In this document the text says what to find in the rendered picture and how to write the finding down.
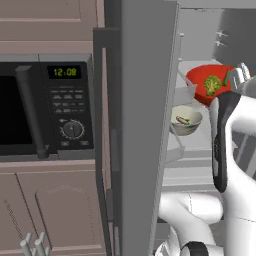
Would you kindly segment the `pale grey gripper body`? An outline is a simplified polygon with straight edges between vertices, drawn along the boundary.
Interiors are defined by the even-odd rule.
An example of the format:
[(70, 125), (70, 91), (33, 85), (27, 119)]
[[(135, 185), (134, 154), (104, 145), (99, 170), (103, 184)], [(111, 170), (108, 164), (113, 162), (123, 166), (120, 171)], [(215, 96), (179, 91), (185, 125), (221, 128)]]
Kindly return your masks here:
[(240, 63), (229, 71), (228, 80), (232, 91), (240, 92), (243, 84), (251, 78), (250, 71), (245, 63)]

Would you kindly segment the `green broccoli floret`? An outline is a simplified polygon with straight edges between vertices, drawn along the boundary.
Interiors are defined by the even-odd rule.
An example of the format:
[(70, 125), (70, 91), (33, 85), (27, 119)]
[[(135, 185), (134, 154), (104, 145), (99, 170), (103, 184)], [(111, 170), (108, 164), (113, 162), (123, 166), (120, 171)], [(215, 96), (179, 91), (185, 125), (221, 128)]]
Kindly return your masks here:
[(213, 96), (216, 90), (221, 88), (221, 80), (214, 75), (208, 76), (204, 81), (207, 96)]

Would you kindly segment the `red bowl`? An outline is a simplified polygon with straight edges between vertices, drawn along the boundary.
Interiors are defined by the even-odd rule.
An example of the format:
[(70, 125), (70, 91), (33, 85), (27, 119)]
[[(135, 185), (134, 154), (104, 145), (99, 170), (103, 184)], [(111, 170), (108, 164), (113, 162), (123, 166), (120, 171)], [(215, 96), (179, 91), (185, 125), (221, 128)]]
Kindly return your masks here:
[[(209, 106), (212, 100), (227, 91), (231, 90), (230, 82), (227, 87), (223, 87), (223, 80), (228, 70), (232, 70), (232, 66), (221, 65), (221, 64), (208, 64), (201, 65), (191, 69), (187, 74), (186, 78), (196, 86), (195, 99), (200, 103)], [(221, 80), (221, 88), (216, 90), (213, 96), (206, 95), (206, 89), (204, 88), (205, 79), (210, 76), (217, 76)]]

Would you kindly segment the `white bowl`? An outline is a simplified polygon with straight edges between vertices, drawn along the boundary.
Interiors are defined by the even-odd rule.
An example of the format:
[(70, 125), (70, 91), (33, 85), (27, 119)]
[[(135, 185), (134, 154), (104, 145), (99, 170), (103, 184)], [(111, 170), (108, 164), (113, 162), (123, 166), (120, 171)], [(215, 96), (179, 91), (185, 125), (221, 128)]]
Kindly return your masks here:
[[(182, 125), (176, 121), (176, 116), (190, 119), (190, 125)], [(179, 105), (172, 109), (170, 120), (170, 131), (178, 136), (187, 136), (192, 134), (201, 124), (203, 116), (200, 112), (195, 111), (192, 107)]]

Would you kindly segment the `grey fridge with white shelves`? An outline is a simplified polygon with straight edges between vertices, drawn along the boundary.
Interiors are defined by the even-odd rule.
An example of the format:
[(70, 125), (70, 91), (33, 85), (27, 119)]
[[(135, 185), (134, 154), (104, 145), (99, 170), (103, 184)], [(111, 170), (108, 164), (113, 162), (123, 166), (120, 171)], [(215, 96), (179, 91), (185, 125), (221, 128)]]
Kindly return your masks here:
[(256, 256), (256, 0), (180, 0), (158, 256)]

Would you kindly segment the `grey fridge door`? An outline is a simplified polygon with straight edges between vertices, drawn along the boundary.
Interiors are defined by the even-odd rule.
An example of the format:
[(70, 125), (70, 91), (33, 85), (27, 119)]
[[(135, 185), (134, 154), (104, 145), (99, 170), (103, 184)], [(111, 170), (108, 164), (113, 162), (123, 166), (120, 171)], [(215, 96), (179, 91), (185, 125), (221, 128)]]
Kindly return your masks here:
[(121, 256), (151, 256), (169, 136), (179, 4), (122, 0)]

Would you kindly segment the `black microwave oven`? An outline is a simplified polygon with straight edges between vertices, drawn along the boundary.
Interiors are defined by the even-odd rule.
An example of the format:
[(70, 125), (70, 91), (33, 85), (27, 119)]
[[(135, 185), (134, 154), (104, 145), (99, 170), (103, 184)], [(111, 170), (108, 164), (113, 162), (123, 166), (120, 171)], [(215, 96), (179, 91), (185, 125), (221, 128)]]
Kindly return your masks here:
[[(39, 159), (15, 69), (31, 67), (30, 90), (49, 157)], [(94, 156), (94, 88), (89, 54), (0, 54), (0, 160)]]

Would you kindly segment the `brown base cupboard door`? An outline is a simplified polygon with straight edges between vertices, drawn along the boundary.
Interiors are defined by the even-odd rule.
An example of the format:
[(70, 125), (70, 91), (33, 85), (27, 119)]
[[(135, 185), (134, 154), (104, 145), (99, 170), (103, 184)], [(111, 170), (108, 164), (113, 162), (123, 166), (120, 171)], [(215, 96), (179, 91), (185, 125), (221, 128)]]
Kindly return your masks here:
[(18, 180), (52, 256), (106, 256), (94, 172), (20, 173)]

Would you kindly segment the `grey metal rod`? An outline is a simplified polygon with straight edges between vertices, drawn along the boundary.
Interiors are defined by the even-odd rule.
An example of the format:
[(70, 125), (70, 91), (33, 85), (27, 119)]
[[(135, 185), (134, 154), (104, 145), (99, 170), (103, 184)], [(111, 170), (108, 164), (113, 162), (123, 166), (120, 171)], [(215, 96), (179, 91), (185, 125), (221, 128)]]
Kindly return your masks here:
[(20, 247), (22, 248), (24, 256), (32, 256), (32, 252), (29, 246), (31, 237), (32, 237), (32, 234), (28, 233), (25, 239), (20, 242)]
[(33, 250), (33, 256), (47, 256), (43, 246), (44, 238), (45, 233), (42, 232), (39, 238), (34, 242), (35, 248)]

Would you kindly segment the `brown wall cupboard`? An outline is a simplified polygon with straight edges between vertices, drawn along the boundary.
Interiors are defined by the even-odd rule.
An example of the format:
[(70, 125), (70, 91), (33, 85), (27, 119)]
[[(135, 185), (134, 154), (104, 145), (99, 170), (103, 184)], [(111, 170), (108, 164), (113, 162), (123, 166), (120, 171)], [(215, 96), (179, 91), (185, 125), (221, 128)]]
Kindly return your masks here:
[(104, 0), (0, 0), (0, 53), (91, 53)]

